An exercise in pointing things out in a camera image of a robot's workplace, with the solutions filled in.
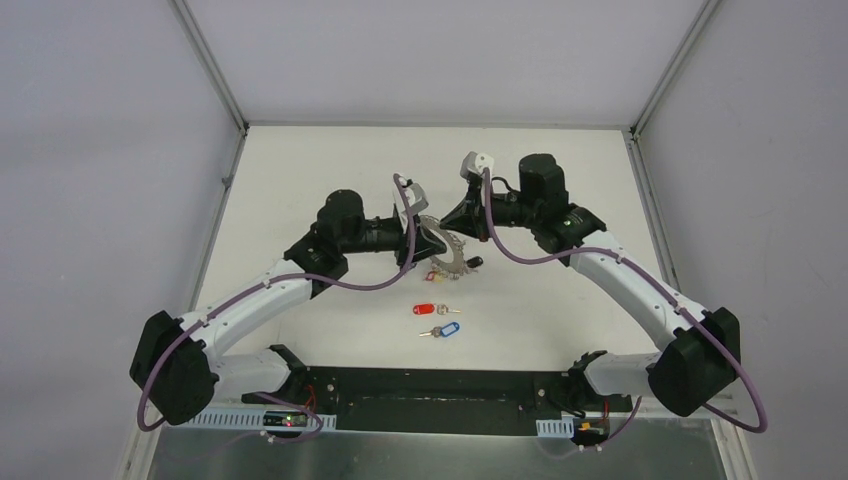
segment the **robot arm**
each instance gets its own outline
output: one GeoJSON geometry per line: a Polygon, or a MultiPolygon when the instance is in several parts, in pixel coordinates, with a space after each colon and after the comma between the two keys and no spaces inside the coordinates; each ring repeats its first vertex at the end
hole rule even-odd
{"type": "Polygon", "coordinates": [[[709,312],[644,269],[632,268],[639,267],[638,262],[606,225],[586,208],[569,202],[564,173],[552,156],[535,154],[521,160],[519,190],[507,184],[507,193],[483,195],[484,173],[490,174],[493,165],[490,155],[471,152],[465,158],[460,174],[468,181],[468,192],[442,219],[441,228],[487,241],[491,232],[483,199],[488,199],[494,226],[527,228],[548,253],[576,249],[560,262],[598,284],[658,349],[643,355],[605,351],[584,355],[568,372],[579,384],[572,388],[584,390],[578,397],[649,395],[675,414],[688,416],[736,379],[733,367],[680,312],[681,308],[691,312],[739,360],[736,317],[724,308],[709,312]],[[668,298],[675,300],[676,308],[668,298]]]}
{"type": "Polygon", "coordinates": [[[315,278],[338,280],[348,271],[344,254],[393,251],[398,266],[447,251],[446,245],[423,227],[418,213],[427,207],[418,184],[400,180],[392,217],[366,219],[361,197],[338,190],[327,197],[309,232],[264,273],[226,299],[172,318],[159,312],[145,324],[130,376],[145,388],[155,377],[149,398],[172,425],[184,423],[213,400],[238,399],[251,392],[280,389],[290,374],[287,351],[273,347],[259,353],[226,355],[245,335],[286,310],[315,298],[330,285],[315,278]],[[403,201],[409,204],[404,210],[403,201]],[[407,236],[407,214],[413,219],[415,244],[407,236]],[[170,345],[188,335],[161,363],[170,345]]]}

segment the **black mounting base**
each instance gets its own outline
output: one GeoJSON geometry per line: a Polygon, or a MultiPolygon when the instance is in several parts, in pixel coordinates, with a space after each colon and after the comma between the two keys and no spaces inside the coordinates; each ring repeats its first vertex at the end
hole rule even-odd
{"type": "MultiPolygon", "coordinates": [[[[316,412],[336,415],[338,430],[536,436],[536,420],[561,418],[549,395],[567,389],[568,380],[562,372],[308,367],[297,380],[303,389],[284,387],[275,396],[302,405],[312,385],[316,412]]],[[[606,400],[611,412],[632,408],[630,397],[606,400]]],[[[601,412],[603,401],[575,408],[601,412]]]]}

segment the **white wall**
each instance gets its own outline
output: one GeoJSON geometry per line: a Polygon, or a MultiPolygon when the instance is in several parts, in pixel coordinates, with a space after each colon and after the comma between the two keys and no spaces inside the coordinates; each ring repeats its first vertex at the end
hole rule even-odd
{"type": "Polygon", "coordinates": [[[109,478],[237,134],[165,1],[0,6],[0,478],[109,478]]]}
{"type": "Polygon", "coordinates": [[[630,125],[703,0],[190,0],[250,121],[630,125]]]}
{"type": "Polygon", "coordinates": [[[742,322],[760,478],[844,478],[848,4],[724,3],[643,153],[683,289],[742,322]]]}

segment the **blue key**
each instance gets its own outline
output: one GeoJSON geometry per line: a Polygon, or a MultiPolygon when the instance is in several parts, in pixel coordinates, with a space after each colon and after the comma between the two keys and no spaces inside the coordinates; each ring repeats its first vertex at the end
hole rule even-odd
{"type": "Polygon", "coordinates": [[[440,333],[440,336],[442,336],[442,337],[450,337],[451,335],[453,335],[454,333],[456,333],[458,331],[459,331],[459,324],[456,323],[456,322],[451,322],[451,323],[445,325],[444,327],[442,327],[442,329],[439,333],[440,333]]]}

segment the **key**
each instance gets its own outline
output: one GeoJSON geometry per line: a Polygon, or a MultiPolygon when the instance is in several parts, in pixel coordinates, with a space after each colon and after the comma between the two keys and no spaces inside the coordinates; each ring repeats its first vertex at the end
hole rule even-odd
{"type": "Polygon", "coordinates": [[[429,337],[430,335],[432,335],[433,338],[441,337],[442,336],[442,327],[433,327],[433,329],[430,330],[429,332],[424,332],[424,333],[418,334],[419,337],[429,337]]]}
{"type": "Polygon", "coordinates": [[[447,305],[440,304],[436,305],[436,313],[439,315],[447,315],[449,313],[462,313],[460,310],[451,310],[447,305]]]}

